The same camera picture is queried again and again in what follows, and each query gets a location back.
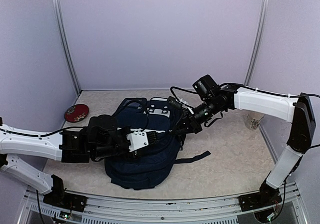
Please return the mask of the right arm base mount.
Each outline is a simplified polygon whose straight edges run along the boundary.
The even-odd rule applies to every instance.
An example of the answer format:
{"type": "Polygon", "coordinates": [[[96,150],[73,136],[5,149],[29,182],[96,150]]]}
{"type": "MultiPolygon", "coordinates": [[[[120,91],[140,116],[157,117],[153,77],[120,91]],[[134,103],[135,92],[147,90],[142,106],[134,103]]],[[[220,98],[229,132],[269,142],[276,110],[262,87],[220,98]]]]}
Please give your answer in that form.
{"type": "Polygon", "coordinates": [[[245,212],[281,203],[283,200],[279,189],[272,188],[264,181],[258,192],[241,195],[238,197],[238,201],[241,211],[245,212]]]}

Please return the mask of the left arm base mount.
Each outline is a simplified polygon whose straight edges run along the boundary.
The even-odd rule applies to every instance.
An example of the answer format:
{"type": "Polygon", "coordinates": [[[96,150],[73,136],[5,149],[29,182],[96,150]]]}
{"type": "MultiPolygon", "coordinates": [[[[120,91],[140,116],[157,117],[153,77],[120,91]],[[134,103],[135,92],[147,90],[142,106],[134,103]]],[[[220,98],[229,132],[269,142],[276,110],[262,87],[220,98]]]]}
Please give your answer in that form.
{"type": "Polygon", "coordinates": [[[52,187],[50,192],[44,195],[43,202],[54,207],[83,213],[87,197],[66,192],[63,180],[60,177],[51,175],[51,178],[52,187]]]}

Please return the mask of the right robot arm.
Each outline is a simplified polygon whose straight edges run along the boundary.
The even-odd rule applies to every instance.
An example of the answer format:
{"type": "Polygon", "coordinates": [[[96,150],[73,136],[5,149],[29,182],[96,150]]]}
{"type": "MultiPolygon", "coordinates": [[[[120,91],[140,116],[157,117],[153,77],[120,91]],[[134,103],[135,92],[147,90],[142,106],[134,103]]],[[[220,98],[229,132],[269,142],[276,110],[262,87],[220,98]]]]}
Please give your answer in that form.
{"type": "Polygon", "coordinates": [[[287,146],[267,176],[264,187],[256,194],[256,202],[266,206],[303,155],[311,148],[316,121],[310,95],[291,96],[229,83],[218,85],[210,75],[205,75],[193,85],[202,104],[186,112],[177,129],[182,133],[198,133],[202,124],[213,123],[212,116],[228,110],[245,110],[282,119],[291,124],[287,146]]]}

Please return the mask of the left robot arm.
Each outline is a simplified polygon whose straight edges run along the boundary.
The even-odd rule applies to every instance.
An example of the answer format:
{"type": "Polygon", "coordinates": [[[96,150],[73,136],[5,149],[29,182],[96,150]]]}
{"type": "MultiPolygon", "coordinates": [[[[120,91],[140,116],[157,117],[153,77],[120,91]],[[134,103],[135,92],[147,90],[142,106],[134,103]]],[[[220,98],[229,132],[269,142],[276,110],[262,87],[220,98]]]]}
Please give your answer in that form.
{"type": "Polygon", "coordinates": [[[50,196],[63,207],[70,202],[63,180],[46,174],[20,158],[36,156],[62,163],[97,162],[130,151],[130,127],[118,126],[115,117],[92,117],[84,127],[67,127],[51,133],[14,129],[0,125],[0,170],[50,196]]]}

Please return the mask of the navy blue student backpack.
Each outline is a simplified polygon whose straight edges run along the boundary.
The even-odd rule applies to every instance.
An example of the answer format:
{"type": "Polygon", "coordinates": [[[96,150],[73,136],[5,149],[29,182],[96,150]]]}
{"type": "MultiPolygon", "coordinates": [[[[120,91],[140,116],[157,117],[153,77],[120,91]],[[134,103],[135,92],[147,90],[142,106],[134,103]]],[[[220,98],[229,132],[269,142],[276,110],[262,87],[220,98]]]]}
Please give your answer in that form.
{"type": "Polygon", "coordinates": [[[111,183],[124,189],[152,189],[163,182],[175,164],[187,164],[210,155],[209,151],[192,158],[177,158],[186,135],[173,136],[170,130],[183,111],[163,98],[125,98],[114,112],[119,127],[155,130],[158,141],[127,154],[106,158],[104,168],[111,183]]]}

